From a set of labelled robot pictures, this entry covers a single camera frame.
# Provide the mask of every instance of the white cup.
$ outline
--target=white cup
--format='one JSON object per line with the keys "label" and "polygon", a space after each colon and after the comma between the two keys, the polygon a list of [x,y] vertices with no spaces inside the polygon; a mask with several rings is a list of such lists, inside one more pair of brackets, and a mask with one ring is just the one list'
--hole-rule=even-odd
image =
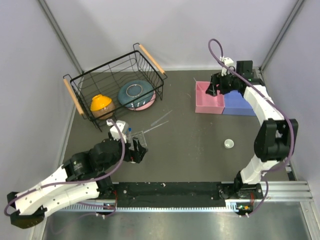
{"label": "white cup", "polygon": [[224,141],[224,147],[226,149],[231,149],[231,148],[234,147],[234,145],[235,145],[235,143],[231,139],[227,139],[227,140]]}

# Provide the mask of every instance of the pink plate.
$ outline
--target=pink plate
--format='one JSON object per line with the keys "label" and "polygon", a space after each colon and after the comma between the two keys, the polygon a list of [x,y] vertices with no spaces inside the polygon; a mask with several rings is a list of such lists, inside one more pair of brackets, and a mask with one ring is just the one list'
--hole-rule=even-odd
{"label": "pink plate", "polygon": [[148,107],[150,107],[156,100],[156,91],[153,91],[153,96],[151,98],[151,100],[149,102],[147,102],[145,105],[137,107],[137,108],[130,108],[128,107],[128,109],[133,110],[133,111],[141,111],[144,109],[147,109]]}

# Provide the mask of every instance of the dish rack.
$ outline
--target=dish rack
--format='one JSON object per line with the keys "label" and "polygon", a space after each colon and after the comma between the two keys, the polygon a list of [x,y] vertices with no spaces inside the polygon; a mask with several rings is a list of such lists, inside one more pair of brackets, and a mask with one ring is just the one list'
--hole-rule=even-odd
{"label": "dish rack", "polygon": [[[140,47],[142,52],[155,65],[161,75],[153,65],[151,65],[149,60],[136,49],[137,46]],[[69,76],[71,79],[69,83],[66,76]],[[165,74],[165,71],[148,51],[141,44],[135,43],[132,52],[97,66],[74,78],[71,78],[71,76],[67,74],[63,76],[63,81],[72,97],[78,113],[82,115],[84,119],[89,119],[94,126],[102,132],[102,127],[107,124],[106,119],[101,119],[104,116],[113,113],[111,118],[120,118],[124,114],[132,111],[126,107],[128,104],[148,98],[151,92],[155,92],[156,100],[158,98],[162,100],[164,80],[166,78],[168,77]],[[121,104],[118,100],[119,90],[123,85],[134,80],[148,81],[153,89],[125,104]],[[106,112],[99,117],[94,117],[90,110],[90,106],[92,98],[98,94],[111,98],[115,105],[115,109]]]}

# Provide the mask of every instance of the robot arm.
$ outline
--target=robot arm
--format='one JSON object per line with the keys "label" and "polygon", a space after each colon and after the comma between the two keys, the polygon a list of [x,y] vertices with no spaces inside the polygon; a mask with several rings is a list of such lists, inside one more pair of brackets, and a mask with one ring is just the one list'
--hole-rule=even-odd
{"label": "robot arm", "polygon": [[[235,191],[239,191],[244,185],[256,185],[260,183],[265,171],[283,161],[290,150],[290,133],[288,123],[281,113],[279,113],[266,100],[272,101],[267,93],[263,81],[254,78],[252,61],[237,61],[236,72],[248,79],[264,96],[260,96],[252,87],[247,86],[238,77],[226,73],[223,68],[221,73],[211,76],[210,85],[206,91],[207,94],[216,96],[227,94],[231,91],[238,91],[243,98],[251,105],[255,115],[260,123],[260,130],[254,141],[254,156],[249,164],[241,170],[234,180]],[[294,141],[298,132],[298,122],[295,119],[290,120],[293,131]]]}
{"label": "robot arm", "polygon": [[[128,139],[124,134],[128,129],[128,124],[124,121],[117,121],[116,125],[125,142],[123,160],[140,163],[147,149],[142,147],[137,139],[133,138],[131,141],[133,144],[132,150],[131,143],[127,142]],[[105,171],[119,161],[121,154],[120,134],[113,126],[110,129],[109,138],[96,144],[89,151],[74,154],[45,180],[27,191],[9,193],[7,195],[8,203],[35,189],[30,194],[17,199],[11,205],[16,210],[10,214],[11,224],[22,229],[30,228],[69,205],[88,199],[106,199],[112,196],[114,188],[110,177],[81,184],[77,181],[90,180],[105,175]],[[63,182],[71,184],[54,185],[54,183]],[[52,186],[42,188],[47,184],[52,184]]]}

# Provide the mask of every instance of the black base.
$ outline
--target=black base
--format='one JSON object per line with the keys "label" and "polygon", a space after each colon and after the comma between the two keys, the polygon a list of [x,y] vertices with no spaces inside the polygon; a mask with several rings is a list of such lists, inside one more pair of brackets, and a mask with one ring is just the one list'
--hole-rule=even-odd
{"label": "black base", "polygon": [[121,208],[225,207],[225,199],[262,199],[259,184],[233,192],[233,183],[221,182],[120,182],[114,185]]}

